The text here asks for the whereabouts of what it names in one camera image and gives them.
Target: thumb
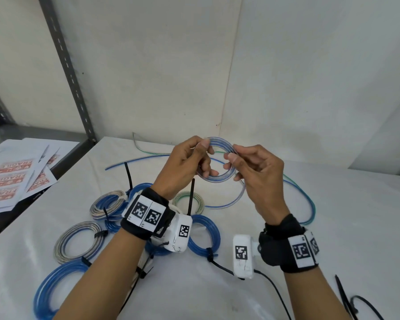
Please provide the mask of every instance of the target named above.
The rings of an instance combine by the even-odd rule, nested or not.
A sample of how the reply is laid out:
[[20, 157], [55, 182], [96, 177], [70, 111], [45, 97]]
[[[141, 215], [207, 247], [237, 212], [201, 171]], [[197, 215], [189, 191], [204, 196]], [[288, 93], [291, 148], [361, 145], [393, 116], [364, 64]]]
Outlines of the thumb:
[[255, 172], [249, 165], [247, 165], [243, 158], [234, 153], [228, 154], [228, 160], [243, 175], [245, 179], [249, 178], [249, 176]]
[[209, 148], [210, 144], [210, 139], [205, 138], [201, 142], [197, 144], [197, 146], [194, 148], [194, 151], [191, 155], [190, 158], [188, 158], [188, 161], [192, 163], [193, 165], [198, 165], [200, 160], [206, 155], [207, 149]]

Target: green-striped wire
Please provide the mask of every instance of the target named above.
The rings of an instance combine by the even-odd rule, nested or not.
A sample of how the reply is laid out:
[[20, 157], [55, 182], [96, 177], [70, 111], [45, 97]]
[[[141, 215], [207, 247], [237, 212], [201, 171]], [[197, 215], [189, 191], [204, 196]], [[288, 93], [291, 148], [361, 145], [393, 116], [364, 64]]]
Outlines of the green-striped wire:
[[[189, 191], [179, 192], [176, 195], [176, 197], [172, 200], [172, 204], [174, 206], [178, 206], [178, 202], [181, 201], [181, 199], [189, 198], [189, 197], [190, 197], [190, 192]], [[198, 208], [197, 208], [197, 211], [194, 214], [195, 215], [201, 215], [203, 213], [203, 210], [204, 210], [204, 200], [196, 192], [194, 192], [194, 194], [193, 194], [193, 199], [196, 200], [198, 205], [199, 205]]]
[[[138, 144], [136, 143], [136, 140], [135, 140], [135, 133], [134, 133], [134, 132], [132, 133], [132, 136], [133, 136], [133, 143], [135, 144], [135, 147], [136, 147], [138, 150], [140, 150], [141, 152], [143, 152], [143, 153], [146, 153], [146, 154], [149, 154], [149, 155], [166, 155], [166, 154], [170, 154], [170, 153], [155, 153], [155, 152], [153, 152], [153, 151], [146, 151], [146, 150], [143, 150], [143, 149], [139, 148]], [[225, 151], [215, 151], [215, 153], [224, 154]], [[293, 179], [291, 179], [291, 178], [288, 177], [287, 175], [283, 174], [283, 176], [286, 177], [290, 182], [292, 182], [292, 183], [295, 184], [296, 186], [299, 186]]]

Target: white table surface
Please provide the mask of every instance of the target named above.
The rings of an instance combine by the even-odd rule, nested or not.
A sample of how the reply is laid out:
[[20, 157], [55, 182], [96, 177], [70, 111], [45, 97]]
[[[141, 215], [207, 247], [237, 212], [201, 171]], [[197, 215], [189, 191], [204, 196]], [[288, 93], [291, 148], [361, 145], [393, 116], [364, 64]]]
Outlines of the white table surface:
[[[172, 148], [146, 142], [139, 145], [152, 151], [169, 152]], [[140, 156], [144, 154], [131, 140], [103, 138], [0, 234], [0, 320], [34, 318], [34, 294], [43, 279], [59, 266], [53, 258], [56, 240], [70, 226], [91, 220], [90, 205], [100, 195], [128, 189], [123, 166], [109, 171], [104, 168]], [[134, 185], [153, 182], [165, 161], [162, 157], [131, 163]], [[309, 228], [320, 247], [320, 267], [332, 288], [337, 292], [334, 275], [338, 274], [348, 296], [361, 295], [386, 320], [400, 320], [400, 176], [285, 163], [285, 174], [316, 204], [316, 219]], [[212, 184], [199, 178], [195, 188], [206, 204], [215, 205], [230, 202], [239, 190], [236, 182]], [[288, 185], [284, 190], [292, 213], [299, 220], [307, 219], [307, 201]], [[257, 238], [263, 228], [246, 193], [230, 208], [206, 209], [204, 215], [216, 223], [221, 233], [216, 261], [230, 269], [232, 237], [245, 233]], [[210, 245], [205, 230], [193, 229], [192, 237], [203, 247]], [[91, 243], [92, 233], [81, 232], [70, 241], [69, 253], [82, 253]], [[240, 281], [189, 249], [156, 257], [154, 266], [137, 285], [119, 319], [286, 319], [274, 289], [259, 275]], [[289, 305], [281, 270], [264, 264], [260, 258], [256, 268], [275, 281]], [[72, 274], [59, 284], [52, 307], [59, 307], [80, 276]], [[376, 319], [362, 302], [357, 307], [362, 320]]]

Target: gray cable coil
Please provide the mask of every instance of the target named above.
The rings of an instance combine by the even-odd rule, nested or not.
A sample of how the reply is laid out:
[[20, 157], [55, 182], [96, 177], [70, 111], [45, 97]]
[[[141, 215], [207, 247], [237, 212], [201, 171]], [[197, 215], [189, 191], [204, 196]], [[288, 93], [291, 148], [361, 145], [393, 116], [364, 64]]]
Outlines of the gray cable coil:
[[126, 193], [124, 193], [121, 190], [111, 191], [109, 193], [106, 193], [106, 194], [100, 196], [99, 198], [96, 199], [95, 202], [93, 202], [93, 204], [91, 205], [90, 210], [89, 210], [90, 214], [92, 215], [92, 218], [94, 220], [103, 220], [103, 219], [105, 219], [104, 211], [102, 209], [98, 209], [96, 205], [98, 204], [98, 202], [100, 200], [102, 200], [105, 197], [110, 196], [110, 195], [117, 195], [119, 197], [119, 199], [117, 199], [111, 206], [109, 206], [107, 208], [108, 216], [112, 216], [112, 214], [114, 212], [116, 212], [127, 199]]
[[87, 229], [92, 230], [94, 233], [101, 231], [101, 227], [96, 222], [83, 221], [69, 228], [58, 238], [54, 247], [54, 257], [58, 261], [58, 263], [64, 264], [81, 257], [89, 259], [96, 255], [96, 253], [101, 249], [102, 244], [104, 243], [104, 236], [97, 236], [93, 241], [93, 245], [87, 251], [78, 256], [68, 256], [65, 253], [65, 246], [71, 239], [71, 237], [74, 236], [76, 233]]

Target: stack of paper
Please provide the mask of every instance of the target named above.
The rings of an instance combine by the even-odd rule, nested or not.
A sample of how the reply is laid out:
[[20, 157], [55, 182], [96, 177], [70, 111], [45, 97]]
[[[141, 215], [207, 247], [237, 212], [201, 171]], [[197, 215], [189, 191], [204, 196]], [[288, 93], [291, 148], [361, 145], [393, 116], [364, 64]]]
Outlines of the stack of paper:
[[50, 168], [78, 142], [24, 138], [0, 144], [0, 212], [56, 183]]

